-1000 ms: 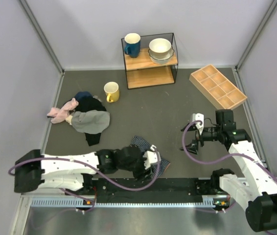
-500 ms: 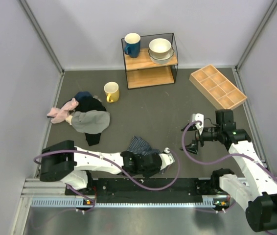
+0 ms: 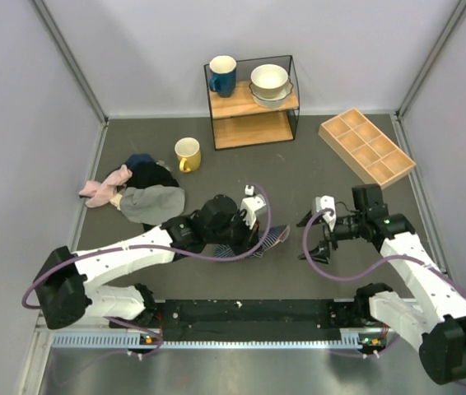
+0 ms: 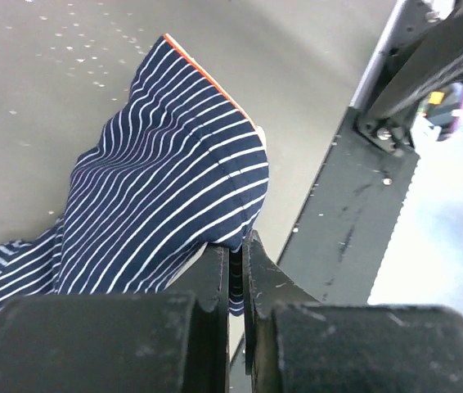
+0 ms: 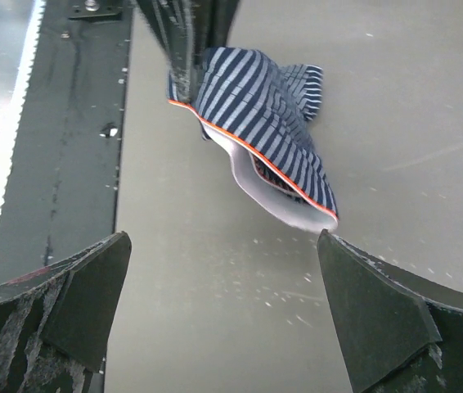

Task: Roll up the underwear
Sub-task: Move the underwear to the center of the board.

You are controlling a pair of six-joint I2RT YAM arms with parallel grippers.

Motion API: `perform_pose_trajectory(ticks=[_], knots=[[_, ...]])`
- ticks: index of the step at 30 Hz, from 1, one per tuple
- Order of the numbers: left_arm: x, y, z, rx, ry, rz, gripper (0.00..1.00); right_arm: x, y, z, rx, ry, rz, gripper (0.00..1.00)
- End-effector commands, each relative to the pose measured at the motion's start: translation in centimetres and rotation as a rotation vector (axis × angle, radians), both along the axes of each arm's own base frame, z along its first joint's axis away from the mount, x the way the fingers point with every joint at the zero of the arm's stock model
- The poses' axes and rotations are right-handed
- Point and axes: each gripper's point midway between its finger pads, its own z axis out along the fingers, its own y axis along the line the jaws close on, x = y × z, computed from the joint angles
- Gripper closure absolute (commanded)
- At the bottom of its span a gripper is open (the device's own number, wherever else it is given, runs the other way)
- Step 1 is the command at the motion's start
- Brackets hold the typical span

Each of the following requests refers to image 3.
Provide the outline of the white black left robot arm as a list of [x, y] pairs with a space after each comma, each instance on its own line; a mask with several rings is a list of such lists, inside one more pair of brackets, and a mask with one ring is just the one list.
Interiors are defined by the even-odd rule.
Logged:
[[259, 242], [259, 216], [267, 209], [258, 194], [236, 204], [216, 195], [187, 216], [177, 216], [149, 231], [108, 247], [52, 251], [35, 278], [35, 294], [47, 327], [66, 328], [83, 318], [118, 318], [138, 326], [151, 324], [156, 301], [143, 284], [110, 282], [133, 272], [198, 256], [209, 244], [246, 256]]

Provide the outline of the navy striped boxer underwear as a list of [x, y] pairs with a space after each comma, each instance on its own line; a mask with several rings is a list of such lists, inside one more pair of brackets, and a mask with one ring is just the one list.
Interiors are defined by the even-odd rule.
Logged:
[[[271, 227], [261, 247], [251, 255], [247, 256], [247, 258], [261, 258], [269, 249], [277, 246], [278, 244], [284, 243], [287, 240], [289, 234], [289, 225], [278, 225]], [[233, 258], [234, 256], [237, 256], [237, 253], [235, 253], [231, 247], [222, 244], [216, 246], [213, 256], [215, 258]]]

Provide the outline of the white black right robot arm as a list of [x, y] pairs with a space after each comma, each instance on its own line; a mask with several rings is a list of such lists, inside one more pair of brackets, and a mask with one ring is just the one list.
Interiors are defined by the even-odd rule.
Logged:
[[432, 261], [415, 228], [403, 214], [391, 214], [378, 184], [352, 188], [354, 208], [338, 216], [331, 196], [315, 197], [300, 227], [323, 226], [315, 249], [304, 248], [302, 258], [313, 269], [329, 263], [330, 252], [344, 240], [372, 244], [380, 260], [364, 272], [338, 277], [356, 281], [383, 264], [390, 264], [416, 299], [418, 308], [383, 283], [358, 289], [353, 306], [356, 320], [366, 326], [377, 321], [392, 328], [418, 353], [423, 369], [439, 384], [466, 379], [466, 291], [455, 285]]

